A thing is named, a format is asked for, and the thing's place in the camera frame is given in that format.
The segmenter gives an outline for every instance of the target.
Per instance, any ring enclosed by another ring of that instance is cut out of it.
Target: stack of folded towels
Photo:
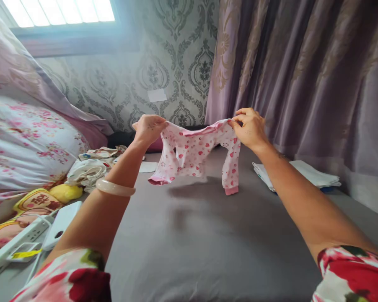
[[[341,186],[338,176],[319,172],[304,161],[290,161],[290,164],[318,188]],[[276,190],[274,189],[273,184],[270,181],[269,176],[267,175],[264,165],[255,164],[254,162],[252,163],[252,165],[256,174],[259,175],[259,177],[264,181],[264,183],[269,187],[271,191],[275,192]]]

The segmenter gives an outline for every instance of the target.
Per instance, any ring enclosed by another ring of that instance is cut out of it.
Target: yellow tag
[[[37,251],[14,253],[13,256],[12,256],[12,259],[31,257],[31,256],[34,256],[36,254],[39,254],[41,251],[42,251],[42,249],[37,250]]]

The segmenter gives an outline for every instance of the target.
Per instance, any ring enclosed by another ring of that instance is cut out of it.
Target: pink baby clothing
[[[178,175],[202,177],[206,157],[218,144],[228,149],[223,165],[223,187],[227,195],[238,192],[238,157],[241,142],[228,124],[229,119],[197,131],[189,131],[170,122],[162,131],[163,153],[156,172],[148,181],[153,185],[171,183]]]

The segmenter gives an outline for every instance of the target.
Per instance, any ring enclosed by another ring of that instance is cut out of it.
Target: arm
[[[157,115],[143,115],[133,127],[137,133],[106,180],[125,187],[134,187],[140,164],[147,148],[167,126]],[[90,248],[102,254],[105,261],[115,234],[129,204],[130,197],[121,197],[95,189],[67,228],[44,264],[71,250]]]
[[[336,245],[353,245],[378,254],[358,227],[270,144],[264,133],[264,118],[259,113],[246,108],[237,114],[231,126],[241,142],[262,161],[315,261],[320,251]]]

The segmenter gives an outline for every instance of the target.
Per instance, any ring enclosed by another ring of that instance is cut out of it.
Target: charging cable
[[[50,214],[50,216],[53,217],[53,215],[54,215],[55,213],[57,213],[57,212],[58,212],[58,210],[52,212],[52,213]],[[37,217],[39,217],[39,218],[41,219],[41,221],[45,222],[45,223],[48,225],[48,228],[49,228],[49,229],[50,229],[51,226],[52,226],[52,223],[50,223],[46,218],[42,217],[42,215],[38,215],[38,214],[27,214],[27,215],[21,215],[21,216],[19,216],[19,217],[26,217],[26,216],[37,216]],[[47,239],[48,234],[49,234],[49,232],[47,232],[47,234],[45,235],[44,242],[45,242],[45,240]],[[30,274],[29,274],[28,277],[27,277],[27,282],[26,282],[26,284],[25,284],[24,286],[26,286],[26,285],[28,284],[28,282],[30,282],[31,278],[35,275],[35,271],[36,271],[36,269],[37,269],[37,265],[38,265],[39,259],[40,259],[40,257],[41,257],[41,254],[42,254],[42,252],[39,253],[39,254],[37,255],[37,257],[35,258],[33,268],[31,269],[31,272],[30,272]]]

